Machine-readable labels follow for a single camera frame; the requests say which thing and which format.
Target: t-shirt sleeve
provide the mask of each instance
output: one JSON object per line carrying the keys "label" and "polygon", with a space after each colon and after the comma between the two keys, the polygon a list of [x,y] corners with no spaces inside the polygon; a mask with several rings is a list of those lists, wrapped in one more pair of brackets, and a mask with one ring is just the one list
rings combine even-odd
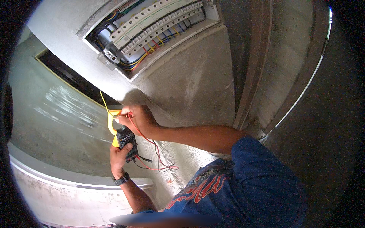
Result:
{"label": "t-shirt sleeve", "polygon": [[232,147],[233,171],[243,182],[252,178],[280,177],[297,181],[293,172],[259,141],[246,136]]}

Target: electrical panel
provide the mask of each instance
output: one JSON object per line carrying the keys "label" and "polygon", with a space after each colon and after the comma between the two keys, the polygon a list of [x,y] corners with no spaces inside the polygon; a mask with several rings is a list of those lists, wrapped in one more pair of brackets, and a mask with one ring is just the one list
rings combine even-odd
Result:
{"label": "electrical panel", "polygon": [[131,81],[172,48],[218,22],[212,0],[124,0],[83,40],[110,70]]}

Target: man's left hand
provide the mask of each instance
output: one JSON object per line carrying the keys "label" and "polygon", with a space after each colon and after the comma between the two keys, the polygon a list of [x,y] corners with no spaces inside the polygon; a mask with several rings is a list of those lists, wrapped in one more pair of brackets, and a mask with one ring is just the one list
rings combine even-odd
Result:
{"label": "man's left hand", "polygon": [[126,163],[127,153],[132,149],[133,144],[126,144],[121,150],[117,147],[110,147],[110,166],[116,180],[124,176],[123,166]]}

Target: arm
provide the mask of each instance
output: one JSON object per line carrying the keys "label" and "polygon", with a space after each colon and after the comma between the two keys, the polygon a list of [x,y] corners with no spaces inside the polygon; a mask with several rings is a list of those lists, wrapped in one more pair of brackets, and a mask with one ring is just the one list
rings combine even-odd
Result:
{"label": "arm", "polygon": [[[223,125],[206,125],[180,128],[167,128],[158,125],[147,106],[132,105],[122,110],[122,115],[131,114],[131,120],[147,138],[169,141],[193,146],[208,152],[230,154],[232,146],[247,133]],[[120,116],[116,119],[126,125],[136,135],[139,132],[129,118]]]}
{"label": "arm", "polygon": [[[126,162],[126,155],[131,149],[131,143],[128,143],[121,150],[114,146],[110,147],[110,165],[112,174],[115,179],[120,179],[124,176],[123,166]],[[120,188],[123,190],[128,200],[128,203],[134,213],[138,213],[148,209],[157,211],[151,198],[131,179],[128,180],[126,183],[121,184]]]}

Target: yellow wire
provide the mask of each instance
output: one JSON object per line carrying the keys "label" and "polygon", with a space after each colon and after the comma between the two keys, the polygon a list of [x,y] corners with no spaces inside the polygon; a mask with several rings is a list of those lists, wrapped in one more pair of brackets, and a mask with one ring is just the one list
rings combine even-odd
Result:
{"label": "yellow wire", "polygon": [[175,32],[178,34],[178,35],[180,35],[180,33],[178,32],[178,31],[176,31],[176,29],[174,28],[174,27],[172,27],[174,30],[175,30]]}
{"label": "yellow wire", "polygon": [[[154,49],[150,46],[150,50],[148,50],[147,52],[148,53],[152,53],[152,52],[154,52]],[[146,56],[147,56],[148,54],[147,53],[145,53],[141,58],[140,58],[140,60],[138,60],[138,62],[136,62],[136,63],[132,63],[132,64],[124,64],[124,63],[122,63],[124,66],[131,66],[131,65],[134,65],[135,64],[135,66],[134,67],[132,67],[131,69],[124,69],[125,71],[132,71],[132,70],[134,70],[137,66],[138,66],[138,64],[140,63],[140,62],[142,62],[143,61],[143,59],[144,58],[146,58]]]}
{"label": "yellow wire", "polygon": [[155,51],[154,49],[153,49],[153,47],[151,47],[151,45],[148,43],[148,46],[153,50],[153,51]]}
{"label": "yellow wire", "polygon": [[99,44],[100,44],[100,46],[104,49],[104,46],[101,44],[101,42],[99,41],[99,40],[96,40]]}
{"label": "yellow wire", "polygon": [[114,15],[111,18],[109,18],[108,20],[111,20],[113,17],[115,17],[115,15],[116,15],[116,11],[114,12]]}
{"label": "yellow wire", "polygon": [[103,94],[101,93],[101,91],[100,91],[100,95],[101,95],[101,98],[103,99],[103,102],[104,102],[105,108],[107,109],[107,112],[108,112],[110,115],[112,115],[112,114],[110,113],[110,111],[109,111],[108,107],[107,107],[107,104],[105,103],[105,100],[104,100],[104,97],[103,97]]}
{"label": "yellow wire", "polygon": [[157,38],[161,41],[162,45],[165,45],[164,42],[157,36]]}

